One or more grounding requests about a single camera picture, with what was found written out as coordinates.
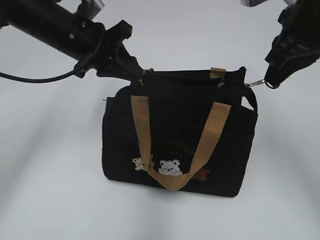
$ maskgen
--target metal clip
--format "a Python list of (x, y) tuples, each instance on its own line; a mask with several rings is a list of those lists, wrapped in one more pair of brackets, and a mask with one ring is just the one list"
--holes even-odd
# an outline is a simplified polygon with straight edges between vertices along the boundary
[(245, 83), (244, 85), (247, 87), (247, 88), (253, 88), (255, 86), (259, 86), (261, 84), (265, 84), (266, 81), (264, 79), (260, 80), (260, 81), (255, 81), (253, 83)]

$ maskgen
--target black bag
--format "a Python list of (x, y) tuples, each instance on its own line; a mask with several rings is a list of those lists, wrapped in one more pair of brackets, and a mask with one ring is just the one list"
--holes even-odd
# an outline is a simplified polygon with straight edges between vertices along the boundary
[[(234, 197), (258, 117), (246, 69), (147, 71), (109, 97), (102, 167), (110, 180)], [(253, 109), (242, 106), (246, 97)]]

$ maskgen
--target bag handle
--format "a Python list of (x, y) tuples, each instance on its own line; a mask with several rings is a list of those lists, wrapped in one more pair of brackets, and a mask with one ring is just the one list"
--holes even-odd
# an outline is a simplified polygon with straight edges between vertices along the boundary
[(132, 114), (139, 142), (142, 162), (148, 174), (169, 190), (179, 190), (209, 161), (222, 134), (231, 106), (214, 102), (204, 125), (189, 173), (164, 175), (154, 170), (151, 155), (149, 98), (131, 96)]

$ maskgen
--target tan tab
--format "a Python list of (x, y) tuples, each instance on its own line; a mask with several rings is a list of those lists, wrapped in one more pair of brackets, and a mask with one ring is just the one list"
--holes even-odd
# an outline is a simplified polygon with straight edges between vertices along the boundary
[(212, 67), (210, 70), (210, 79), (222, 78), (224, 80), (226, 76), (226, 71), (227, 70), (224, 68)]

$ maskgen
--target white backdrop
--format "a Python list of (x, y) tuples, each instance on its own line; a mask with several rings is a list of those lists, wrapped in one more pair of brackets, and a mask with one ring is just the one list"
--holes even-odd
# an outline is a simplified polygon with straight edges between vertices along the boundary
[[(75, 11), (80, 0), (62, 0)], [(108, 0), (95, 18), (133, 25), (126, 40), (155, 70), (229, 71), (263, 78), (286, 7), (240, 0)], [(13, 27), (0, 31), (0, 71), (53, 77), (76, 62)], [(170, 192), (108, 181), (101, 167), (103, 99), (129, 83), (71, 77), (0, 79), (0, 240), (318, 240), (318, 62), (279, 89), (257, 86), (259, 119), (239, 196)]]

